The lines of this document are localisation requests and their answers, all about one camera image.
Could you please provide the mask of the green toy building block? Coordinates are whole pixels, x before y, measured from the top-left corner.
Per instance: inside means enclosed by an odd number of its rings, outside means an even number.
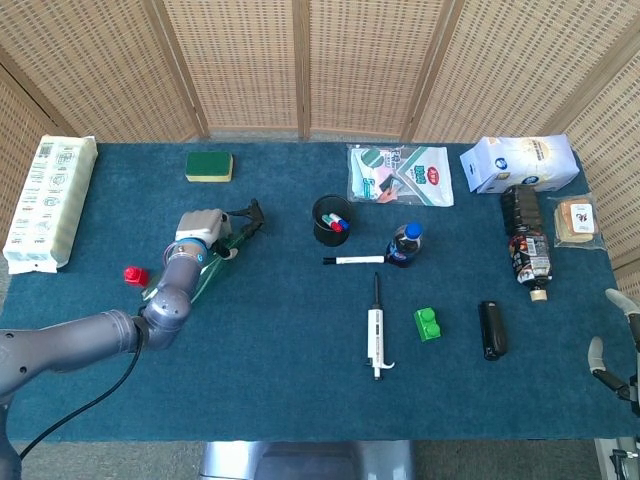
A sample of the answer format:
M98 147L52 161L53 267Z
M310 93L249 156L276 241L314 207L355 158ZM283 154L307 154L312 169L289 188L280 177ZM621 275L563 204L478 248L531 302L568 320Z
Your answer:
M433 308L427 307L417 310L414 313L414 321L422 342L441 337L441 328Z

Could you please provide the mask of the cola bottle with blue cap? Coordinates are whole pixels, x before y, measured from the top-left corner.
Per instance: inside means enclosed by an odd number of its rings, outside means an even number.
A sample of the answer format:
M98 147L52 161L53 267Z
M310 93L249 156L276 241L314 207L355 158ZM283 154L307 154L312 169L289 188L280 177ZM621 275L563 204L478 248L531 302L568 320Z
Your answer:
M398 227L386 247L385 262L400 268L409 267L421 250L422 235L420 223L410 222Z

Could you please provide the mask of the packaged bread slice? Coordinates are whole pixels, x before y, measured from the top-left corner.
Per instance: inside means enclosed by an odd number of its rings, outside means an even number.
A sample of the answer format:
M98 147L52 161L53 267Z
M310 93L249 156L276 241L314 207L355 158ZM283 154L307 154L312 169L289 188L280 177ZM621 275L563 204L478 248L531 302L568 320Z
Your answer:
M554 208L554 245L563 248L597 249L601 232L590 194L563 197Z

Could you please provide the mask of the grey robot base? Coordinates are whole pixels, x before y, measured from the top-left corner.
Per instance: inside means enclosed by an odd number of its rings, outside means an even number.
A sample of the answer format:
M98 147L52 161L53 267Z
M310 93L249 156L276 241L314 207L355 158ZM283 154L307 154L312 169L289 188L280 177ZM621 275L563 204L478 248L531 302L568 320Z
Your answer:
M416 480L414 443L207 442L199 480Z

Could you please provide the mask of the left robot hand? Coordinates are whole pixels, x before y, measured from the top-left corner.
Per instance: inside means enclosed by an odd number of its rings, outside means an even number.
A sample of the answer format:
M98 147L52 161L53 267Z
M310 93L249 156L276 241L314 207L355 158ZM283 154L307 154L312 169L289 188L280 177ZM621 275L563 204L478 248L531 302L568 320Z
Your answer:
M236 247L227 247L224 243L231 233L231 221L226 212L221 209L195 210L182 215L175 240L200 240L223 260L231 260L238 254Z

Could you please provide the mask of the green transparent spray bottle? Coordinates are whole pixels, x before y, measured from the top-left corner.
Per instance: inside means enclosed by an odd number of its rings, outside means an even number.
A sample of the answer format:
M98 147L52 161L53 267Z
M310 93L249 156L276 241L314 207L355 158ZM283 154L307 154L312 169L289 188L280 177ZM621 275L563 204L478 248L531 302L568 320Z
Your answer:
M228 249L236 248L237 250L240 250L241 246L264 225L264 214L255 198L250 201L248 207L241 210L227 212L227 216L245 217L249 220L249 222L243 225L237 232L228 233L219 240L219 243ZM208 250L196 290L192 297L193 302L199 298L199 296L207 289L208 285L221 272L225 263L226 260L224 260L215 251L214 247L211 247ZM150 301L156 295L160 278L160 273L154 274L148 286L142 290L141 298L143 302Z

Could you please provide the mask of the green and yellow sponge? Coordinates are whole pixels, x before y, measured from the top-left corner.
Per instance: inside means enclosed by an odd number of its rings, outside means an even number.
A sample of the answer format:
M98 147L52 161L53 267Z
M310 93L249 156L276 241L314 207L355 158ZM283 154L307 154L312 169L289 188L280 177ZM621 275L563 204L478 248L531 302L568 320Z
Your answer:
M226 183L232 179L233 166L234 157L229 152L191 152L185 177L189 182Z

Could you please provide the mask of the white laboratory pipette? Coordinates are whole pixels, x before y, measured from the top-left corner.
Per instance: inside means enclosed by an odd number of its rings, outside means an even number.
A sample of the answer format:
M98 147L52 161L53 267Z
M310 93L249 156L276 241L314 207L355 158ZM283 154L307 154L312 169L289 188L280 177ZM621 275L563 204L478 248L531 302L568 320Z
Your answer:
M373 371L375 381L383 378L383 371L392 369L395 363L385 362L384 350L384 311L380 296L380 280L377 272L373 280L374 300L367 312L367 359Z

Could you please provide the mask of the long cream plastic package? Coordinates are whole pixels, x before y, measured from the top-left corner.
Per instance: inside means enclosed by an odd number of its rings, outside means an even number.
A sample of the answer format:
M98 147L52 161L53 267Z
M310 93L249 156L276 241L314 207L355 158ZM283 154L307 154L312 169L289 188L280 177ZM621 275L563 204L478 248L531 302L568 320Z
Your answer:
M41 138L3 248L9 274L68 264L97 157L93 136Z

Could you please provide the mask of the black oblong case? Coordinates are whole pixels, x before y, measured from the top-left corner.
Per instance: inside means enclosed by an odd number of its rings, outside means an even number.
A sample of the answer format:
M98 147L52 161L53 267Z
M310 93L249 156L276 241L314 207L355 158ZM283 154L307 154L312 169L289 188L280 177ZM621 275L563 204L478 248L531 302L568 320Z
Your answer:
M483 355L488 361L496 361L508 352L506 328L499 306L494 301L479 304Z

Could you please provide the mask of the grey metal stand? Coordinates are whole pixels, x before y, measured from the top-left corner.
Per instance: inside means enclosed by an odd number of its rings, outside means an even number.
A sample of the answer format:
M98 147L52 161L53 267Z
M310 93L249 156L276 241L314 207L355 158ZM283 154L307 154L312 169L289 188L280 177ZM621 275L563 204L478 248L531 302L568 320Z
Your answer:
M601 480L640 480L640 437L594 440Z

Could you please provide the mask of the black capped whiteboard marker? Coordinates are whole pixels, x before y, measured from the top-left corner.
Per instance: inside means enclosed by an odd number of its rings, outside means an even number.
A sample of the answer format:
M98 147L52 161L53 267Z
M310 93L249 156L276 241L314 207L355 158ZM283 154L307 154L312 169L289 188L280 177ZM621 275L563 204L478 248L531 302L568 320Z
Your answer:
M384 255L324 257L323 265L384 264Z

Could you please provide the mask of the black mesh pen holder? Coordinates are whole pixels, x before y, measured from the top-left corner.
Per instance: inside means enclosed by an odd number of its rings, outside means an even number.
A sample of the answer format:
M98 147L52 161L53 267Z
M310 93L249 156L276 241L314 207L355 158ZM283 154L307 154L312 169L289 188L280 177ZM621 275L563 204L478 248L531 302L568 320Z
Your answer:
M342 232L333 231L327 219L328 215L337 214L349 223L349 229ZM313 205L314 236L322 244L336 247L346 242L351 232L351 203L339 195L325 195Z

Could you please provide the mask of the packaged cleaning cloth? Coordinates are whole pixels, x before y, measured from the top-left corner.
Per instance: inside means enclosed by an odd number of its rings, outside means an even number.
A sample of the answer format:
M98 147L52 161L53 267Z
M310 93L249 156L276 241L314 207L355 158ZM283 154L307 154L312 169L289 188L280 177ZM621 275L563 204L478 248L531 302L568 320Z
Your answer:
M454 205L445 147L350 145L348 197L356 202Z

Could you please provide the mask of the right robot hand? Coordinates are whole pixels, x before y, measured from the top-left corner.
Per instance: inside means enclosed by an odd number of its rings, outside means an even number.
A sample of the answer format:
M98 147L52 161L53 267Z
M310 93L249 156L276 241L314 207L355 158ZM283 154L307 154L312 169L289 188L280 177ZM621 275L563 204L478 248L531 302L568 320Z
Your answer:
M613 288L606 289L605 295L627 319L636 353L636 374L625 382L609 371L604 363L604 344L598 336L591 339L588 348L589 371L620 400L630 402L632 411L640 417L640 300Z

